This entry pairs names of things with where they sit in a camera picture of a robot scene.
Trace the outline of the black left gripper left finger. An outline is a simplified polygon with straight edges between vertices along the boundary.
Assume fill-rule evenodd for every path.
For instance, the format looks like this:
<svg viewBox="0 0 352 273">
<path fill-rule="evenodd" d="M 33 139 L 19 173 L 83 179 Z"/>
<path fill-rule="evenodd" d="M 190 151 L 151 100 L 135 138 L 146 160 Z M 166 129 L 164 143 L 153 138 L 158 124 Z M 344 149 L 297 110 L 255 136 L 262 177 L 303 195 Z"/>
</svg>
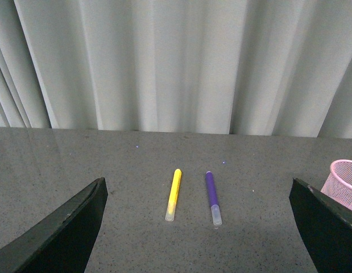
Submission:
<svg viewBox="0 0 352 273">
<path fill-rule="evenodd" d="M 107 201 L 103 177 L 0 249 L 0 272 L 84 272 Z"/>
</svg>

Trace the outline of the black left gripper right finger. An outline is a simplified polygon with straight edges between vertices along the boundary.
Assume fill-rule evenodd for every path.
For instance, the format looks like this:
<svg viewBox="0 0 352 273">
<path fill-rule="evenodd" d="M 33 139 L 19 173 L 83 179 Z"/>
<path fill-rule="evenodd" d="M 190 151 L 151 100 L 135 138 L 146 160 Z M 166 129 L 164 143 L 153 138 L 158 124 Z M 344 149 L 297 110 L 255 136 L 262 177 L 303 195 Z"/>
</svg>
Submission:
<svg viewBox="0 0 352 273">
<path fill-rule="evenodd" d="M 289 202 L 316 270 L 352 272 L 352 210 L 298 178 Z"/>
</svg>

